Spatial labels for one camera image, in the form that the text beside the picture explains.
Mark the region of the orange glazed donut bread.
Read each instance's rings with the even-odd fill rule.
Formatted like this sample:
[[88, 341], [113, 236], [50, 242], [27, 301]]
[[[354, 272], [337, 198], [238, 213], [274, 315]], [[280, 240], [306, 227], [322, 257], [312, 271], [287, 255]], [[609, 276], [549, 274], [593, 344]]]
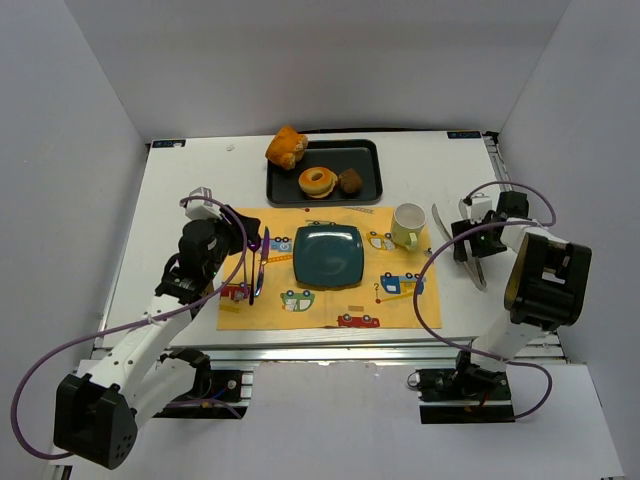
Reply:
[[299, 178], [298, 184], [305, 193], [321, 193], [327, 190], [333, 190], [337, 182], [337, 176], [328, 168], [312, 167], [303, 171]]

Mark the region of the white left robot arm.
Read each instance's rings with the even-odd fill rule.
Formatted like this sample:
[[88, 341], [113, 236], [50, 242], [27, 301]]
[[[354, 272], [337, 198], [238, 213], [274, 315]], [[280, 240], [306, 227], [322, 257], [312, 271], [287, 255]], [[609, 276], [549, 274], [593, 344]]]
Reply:
[[108, 469], [130, 454], [139, 430], [172, 400], [200, 389], [210, 360], [194, 349], [168, 352], [195, 319], [231, 255], [259, 245], [260, 221], [223, 206], [187, 211], [178, 250], [166, 262], [143, 323], [82, 376], [56, 391], [56, 447]]

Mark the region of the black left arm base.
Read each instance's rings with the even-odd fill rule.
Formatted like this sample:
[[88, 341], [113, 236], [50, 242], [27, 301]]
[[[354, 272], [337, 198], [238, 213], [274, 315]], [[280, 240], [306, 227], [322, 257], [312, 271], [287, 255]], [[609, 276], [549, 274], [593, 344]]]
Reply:
[[216, 369], [211, 358], [199, 350], [182, 348], [163, 353], [160, 362], [178, 360], [195, 372], [192, 388], [176, 397], [157, 419], [241, 420], [247, 412], [251, 383], [249, 372]]

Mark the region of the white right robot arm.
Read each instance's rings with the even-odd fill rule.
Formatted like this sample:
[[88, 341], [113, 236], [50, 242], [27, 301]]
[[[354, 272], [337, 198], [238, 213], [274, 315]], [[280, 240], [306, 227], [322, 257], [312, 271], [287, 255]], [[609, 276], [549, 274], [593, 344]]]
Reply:
[[459, 210], [462, 219], [451, 224], [453, 235], [480, 225], [488, 227], [454, 244], [456, 261], [466, 265], [469, 258], [474, 259], [471, 272], [478, 287], [484, 285], [482, 258], [508, 249], [516, 254], [505, 288], [505, 312], [456, 360], [460, 376], [492, 380], [530, 341], [577, 321], [592, 251], [552, 235], [539, 223], [524, 224], [531, 220], [524, 193], [502, 192], [497, 204], [476, 194], [461, 200]]

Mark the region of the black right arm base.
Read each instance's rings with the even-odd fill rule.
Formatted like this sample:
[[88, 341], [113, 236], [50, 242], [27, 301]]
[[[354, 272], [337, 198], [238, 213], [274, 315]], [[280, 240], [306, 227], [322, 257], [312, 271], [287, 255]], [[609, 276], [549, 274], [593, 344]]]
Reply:
[[515, 421], [511, 390], [504, 372], [493, 382], [463, 386], [453, 368], [419, 369], [407, 387], [418, 393], [423, 425], [496, 424]]

